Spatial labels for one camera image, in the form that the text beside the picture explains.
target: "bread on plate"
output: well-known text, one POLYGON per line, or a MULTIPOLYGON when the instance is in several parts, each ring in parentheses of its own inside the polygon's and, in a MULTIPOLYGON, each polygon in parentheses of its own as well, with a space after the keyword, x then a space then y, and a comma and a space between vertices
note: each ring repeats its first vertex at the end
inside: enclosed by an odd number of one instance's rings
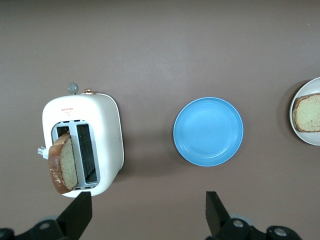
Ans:
POLYGON ((320 132, 320 93, 296 98, 293 105, 292 120, 298 132, 320 132))

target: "bread slice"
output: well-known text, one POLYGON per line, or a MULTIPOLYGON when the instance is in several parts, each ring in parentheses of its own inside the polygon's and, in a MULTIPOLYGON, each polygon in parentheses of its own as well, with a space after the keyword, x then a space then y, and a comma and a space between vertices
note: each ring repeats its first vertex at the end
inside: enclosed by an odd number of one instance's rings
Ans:
POLYGON ((298 132, 320 132, 320 93, 298 97, 292 114, 293 124, 298 132))
POLYGON ((58 193, 66 194, 78 185, 74 151, 69 132, 60 136, 49 148, 48 162, 51 179, 58 193))

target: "white toaster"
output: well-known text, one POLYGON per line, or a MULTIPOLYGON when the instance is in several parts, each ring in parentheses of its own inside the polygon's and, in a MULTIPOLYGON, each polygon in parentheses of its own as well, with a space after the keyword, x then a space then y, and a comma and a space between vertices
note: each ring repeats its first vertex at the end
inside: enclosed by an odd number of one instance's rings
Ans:
POLYGON ((81 192, 92 196, 103 193, 113 182, 124 163, 124 145, 116 102, 108 95, 86 89, 50 101, 43 109, 45 147, 38 149, 48 159, 48 149, 64 133, 71 136, 78 186, 64 193, 75 198, 81 192))

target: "plate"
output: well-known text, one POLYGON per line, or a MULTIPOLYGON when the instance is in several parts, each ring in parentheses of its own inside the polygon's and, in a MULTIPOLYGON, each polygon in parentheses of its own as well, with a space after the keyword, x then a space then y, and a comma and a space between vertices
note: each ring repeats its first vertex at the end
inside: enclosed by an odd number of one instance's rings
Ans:
POLYGON ((305 141, 308 144, 320 146, 320 132, 299 132, 296 130, 294 122, 293 122, 293 109, 296 98, 300 98, 302 96, 308 94, 317 94, 320 93, 320 77, 317 77, 305 85, 303 85, 299 91, 295 94, 289 110, 290 123, 293 128, 293 131, 299 138, 305 141))
POLYGON ((238 111, 217 97, 186 105, 173 127, 174 144, 192 164, 212 167, 230 159, 240 147, 244 126, 238 111))

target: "gray knob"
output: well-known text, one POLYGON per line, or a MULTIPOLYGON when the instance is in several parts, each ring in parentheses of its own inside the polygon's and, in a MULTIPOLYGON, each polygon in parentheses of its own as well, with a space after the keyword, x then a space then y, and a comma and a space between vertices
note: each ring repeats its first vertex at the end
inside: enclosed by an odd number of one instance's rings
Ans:
POLYGON ((72 82, 68 84, 67 90, 70 94, 75 95, 78 92, 79 87, 76 83, 72 82))

